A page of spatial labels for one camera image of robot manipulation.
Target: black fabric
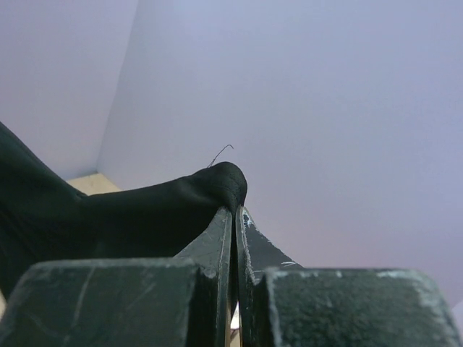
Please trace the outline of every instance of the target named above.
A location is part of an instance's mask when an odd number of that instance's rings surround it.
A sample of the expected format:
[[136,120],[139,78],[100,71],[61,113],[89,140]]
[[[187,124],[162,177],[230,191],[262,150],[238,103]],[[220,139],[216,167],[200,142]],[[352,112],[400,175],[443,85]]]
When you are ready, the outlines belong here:
[[0,122],[0,289],[46,260],[173,257],[218,208],[234,215],[247,182],[232,163],[126,192],[86,196]]

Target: lavender wall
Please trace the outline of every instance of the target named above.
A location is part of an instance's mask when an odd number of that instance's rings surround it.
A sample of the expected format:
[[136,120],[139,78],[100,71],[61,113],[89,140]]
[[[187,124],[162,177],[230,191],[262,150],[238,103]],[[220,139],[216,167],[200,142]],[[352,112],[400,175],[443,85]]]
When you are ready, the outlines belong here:
[[96,169],[136,7],[0,1],[0,121],[64,178]]
[[413,267],[463,297],[461,1],[140,0],[98,169],[222,160],[311,267]]

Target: scuff mark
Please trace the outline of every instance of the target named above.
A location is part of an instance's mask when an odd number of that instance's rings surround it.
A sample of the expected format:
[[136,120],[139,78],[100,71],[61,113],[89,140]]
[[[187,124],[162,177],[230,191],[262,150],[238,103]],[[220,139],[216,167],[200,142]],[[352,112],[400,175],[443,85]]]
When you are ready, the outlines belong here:
[[79,322],[79,317],[80,317],[80,310],[82,309],[82,304],[85,298],[85,293],[87,292],[88,284],[90,280],[92,279],[92,276],[94,273],[95,273],[95,267],[92,267],[90,271],[88,272],[88,275],[87,275],[87,278],[85,279],[84,284],[82,284],[82,288],[80,289],[80,293],[79,293],[79,298],[77,299],[77,303],[75,305],[74,317],[72,319],[71,328],[69,329],[69,332],[66,334],[66,336],[64,336],[63,344],[61,345],[61,347],[67,346],[71,338],[71,332],[75,329],[75,327],[77,327],[77,323]]
[[63,338],[62,334],[47,327],[45,324],[43,324],[42,320],[39,317],[37,317],[35,314],[26,312],[25,315],[29,317],[35,323],[37,328],[40,331],[42,331],[45,335],[50,336],[51,338]]
[[326,306],[329,308],[333,307],[333,303],[331,302],[330,298],[327,296],[326,297]]
[[126,310],[130,310],[136,303],[138,303],[143,297],[148,294],[150,291],[152,291],[156,287],[156,284],[153,283],[150,286],[148,286],[134,301],[132,301],[129,305],[127,305]]

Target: black cloth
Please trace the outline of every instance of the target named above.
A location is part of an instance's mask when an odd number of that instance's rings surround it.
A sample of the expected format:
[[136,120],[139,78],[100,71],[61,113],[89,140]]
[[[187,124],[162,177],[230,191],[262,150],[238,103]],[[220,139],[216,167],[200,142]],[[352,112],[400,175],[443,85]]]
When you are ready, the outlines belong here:
[[0,289],[46,260],[173,257],[218,208],[233,214],[247,182],[232,163],[163,184],[86,196],[44,165],[0,122]]

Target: purple wall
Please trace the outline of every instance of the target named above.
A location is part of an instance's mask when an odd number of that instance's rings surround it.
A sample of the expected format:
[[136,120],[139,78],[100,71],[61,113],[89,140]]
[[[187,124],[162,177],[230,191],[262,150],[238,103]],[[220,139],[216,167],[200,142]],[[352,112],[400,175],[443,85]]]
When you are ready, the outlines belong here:
[[122,188],[226,144],[310,267],[413,267],[463,298],[463,2],[140,0],[98,169]]
[[0,1],[0,121],[64,178],[96,169],[136,7]]

